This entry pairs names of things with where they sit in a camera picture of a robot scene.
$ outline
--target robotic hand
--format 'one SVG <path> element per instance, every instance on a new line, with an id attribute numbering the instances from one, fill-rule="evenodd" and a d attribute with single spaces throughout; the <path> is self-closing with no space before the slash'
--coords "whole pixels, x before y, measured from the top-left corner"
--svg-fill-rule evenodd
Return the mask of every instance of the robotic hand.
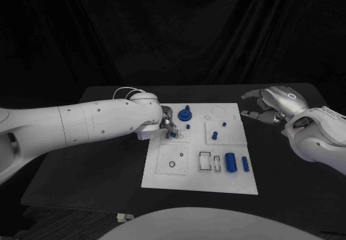
<path id="1" fill-rule="evenodd" d="M 160 128 L 179 134 L 171 114 L 170 107 L 160 106 L 157 96 L 148 92 L 134 94 L 130 100 L 23 110 L 0 108 L 0 184 L 52 150 L 132 132 L 145 140 Z"/>
<path id="2" fill-rule="evenodd" d="M 326 106 L 308 108 L 304 97 L 285 86 L 246 92 L 241 98 L 256 97 L 264 113 L 241 114 L 269 125 L 287 121 L 281 133 L 288 137 L 295 154 L 308 162 L 330 165 L 346 175 L 346 117 Z"/>

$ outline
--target black table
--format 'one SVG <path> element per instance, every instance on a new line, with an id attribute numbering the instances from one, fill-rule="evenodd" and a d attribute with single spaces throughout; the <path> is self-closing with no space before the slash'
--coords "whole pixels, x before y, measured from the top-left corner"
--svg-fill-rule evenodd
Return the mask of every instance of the black table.
<path id="1" fill-rule="evenodd" d="M 161 103 L 238 103 L 259 110 L 241 95 L 269 85 L 143 86 Z M 316 87 L 285 84 L 305 97 L 310 107 L 327 105 Z M 86 89 L 81 103 L 111 99 L 118 87 Z M 148 140 L 137 135 L 52 151 L 21 198 L 23 205 L 147 214 L 177 207 L 239 211 L 305 231 L 346 232 L 346 177 L 327 165 L 301 160 L 269 126 L 242 117 L 258 195 L 141 188 Z"/>

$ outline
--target white cable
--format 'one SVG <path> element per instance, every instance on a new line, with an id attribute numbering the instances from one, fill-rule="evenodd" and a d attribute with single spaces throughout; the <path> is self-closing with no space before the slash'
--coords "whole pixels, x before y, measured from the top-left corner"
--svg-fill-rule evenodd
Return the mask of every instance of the white cable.
<path id="1" fill-rule="evenodd" d="M 119 90 L 119 89 L 134 89 L 134 90 L 138 90 L 137 88 L 134 88 L 134 87 L 128 87 L 128 86 L 124 86 L 124 87 L 121 87 L 121 88 L 118 88 L 117 90 L 115 90 L 115 92 L 114 92 L 114 94 L 112 94 L 112 99 L 114 99 L 114 97 L 115 97 L 115 93 L 117 93 L 117 91 Z"/>
<path id="2" fill-rule="evenodd" d="M 130 93 L 134 92 L 134 91 L 140 91 L 141 93 L 144 93 L 144 91 L 141 89 L 134 89 L 134 90 L 130 91 Z"/>

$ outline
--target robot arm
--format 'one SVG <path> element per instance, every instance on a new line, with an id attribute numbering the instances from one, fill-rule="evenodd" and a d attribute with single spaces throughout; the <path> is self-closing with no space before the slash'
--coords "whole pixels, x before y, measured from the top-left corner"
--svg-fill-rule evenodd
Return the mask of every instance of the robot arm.
<path id="1" fill-rule="evenodd" d="M 271 125 L 285 119 L 281 133 L 295 154 L 308 162 L 330 165 L 346 175 L 346 117 L 326 106 L 310 109 L 304 97 L 290 87 L 272 86 L 242 95 L 242 99 L 251 97 L 258 97 L 265 112 L 241 114 Z"/>
<path id="2" fill-rule="evenodd" d="M 145 140 L 153 131 L 166 127 L 177 134 L 167 111 L 157 96 L 147 92 L 134 94 L 130 100 L 23 110 L 0 108 L 0 183 L 32 159 L 52 150 L 132 132 Z"/>

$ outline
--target white board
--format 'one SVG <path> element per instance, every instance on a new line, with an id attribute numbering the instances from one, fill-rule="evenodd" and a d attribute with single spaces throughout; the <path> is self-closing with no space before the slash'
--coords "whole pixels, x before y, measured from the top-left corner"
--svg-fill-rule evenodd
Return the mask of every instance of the white board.
<path id="1" fill-rule="evenodd" d="M 238 104 L 167 103 L 161 105 L 173 110 L 173 122 L 180 135 L 179 138 L 167 139 L 166 129 L 153 133 L 141 187 L 258 195 Z M 190 107 L 192 119 L 180 121 L 179 111 L 186 105 Z M 216 140 L 212 139 L 213 132 L 218 132 Z M 212 171 L 200 171 L 200 152 L 209 153 Z M 235 154 L 236 172 L 226 171 L 226 153 Z M 220 172 L 216 172 L 219 166 L 215 168 L 215 156 L 216 159 L 219 157 Z M 242 157 L 246 157 L 249 172 L 243 171 Z"/>

